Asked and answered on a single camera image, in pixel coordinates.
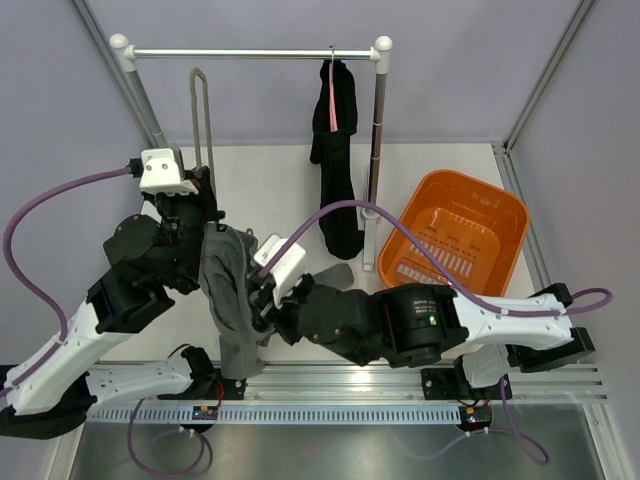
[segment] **pink hanger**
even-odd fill
[[[331,132],[338,131],[338,117],[336,116],[336,99],[333,88],[333,56],[334,47],[331,46],[331,63],[329,64],[329,130]]]

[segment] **clothes rack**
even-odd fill
[[[191,59],[279,59],[279,60],[369,60],[375,63],[376,86],[373,107],[373,128],[371,133],[371,156],[367,174],[366,199],[376,203],[380,170],[380,148],[382,146],[382,125],[384,100],[389,73],[389,60],[393,42],[389,37],[379,37],[369,50],[267,50],[267,49],[195,49],[195,48],[141,48],[130,45],[122,34],[115,34],[110,39],[120,67],[125,72],[145,123],[153,133],[156,147],[163,148],[169,144],[164,136],[158,118],[151,106],[149,97],[138,73],[136,61],[152,58],[191,58]],[[371,211],[362,211],[365,224],[365,240],[362,254],[362,268],[372,271],[376,261],[375,233],[379,216]]]

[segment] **gray garment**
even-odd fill
[[[208,223],[205,229],[199,283],[220,332],[225,378],[244,379],[260,372],[264,362],[258,345],[273,333],[258,333],[251,324],[245,278],[257,243],[253,235],[226,225]]]

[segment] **white wall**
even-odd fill
[[[0,7],[0,228],[37,194],[124,166],[142,137],[64,0]],[[69,193],[15,236],[18,263],[72,313],[107,264],[102,241],[140,206],[132,180]],[[55,315],[0,261],[0,363],[18,363],[57,331]],[[3,480],[42,478],[47,442],[0,437]]]
[[[502,140],[578,0],[88,0],[106,35],[141,47],[366,49],[394,41],[385,140]],[[307,143],[319,61],[141,60],[172,141],[191,142],[188,71],[209,77],[218,144]],[[373,66],[350,62],[368,142]]]
[[[625,446],[640,443],[640,2],[598,2],[515,159],[555,278],[610,288],[589,327]],[[640,460],[631,458],[640,475]]]

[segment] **orange basket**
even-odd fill
[[[400,221],[473,293],[504,295],[529,229],[515,195],[450,170],[420,183]],[[446,278],[397,229],[378,257],[388,287],[444,284]]]

